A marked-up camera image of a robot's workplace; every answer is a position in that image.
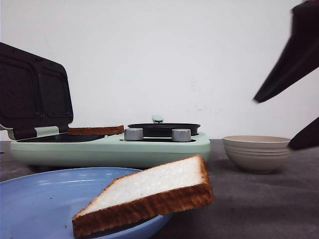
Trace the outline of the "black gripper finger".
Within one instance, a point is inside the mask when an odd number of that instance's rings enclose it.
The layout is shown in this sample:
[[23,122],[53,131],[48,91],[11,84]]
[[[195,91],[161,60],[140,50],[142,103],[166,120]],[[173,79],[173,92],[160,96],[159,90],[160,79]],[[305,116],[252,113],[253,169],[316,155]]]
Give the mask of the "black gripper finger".
[[277,63],[254,96],[262,103],[319,67],[319,2],[292,8],[291,35]]
[[319,145],[319,122],[313,121],[297,133],[290,141],[289,148],[301,150]]

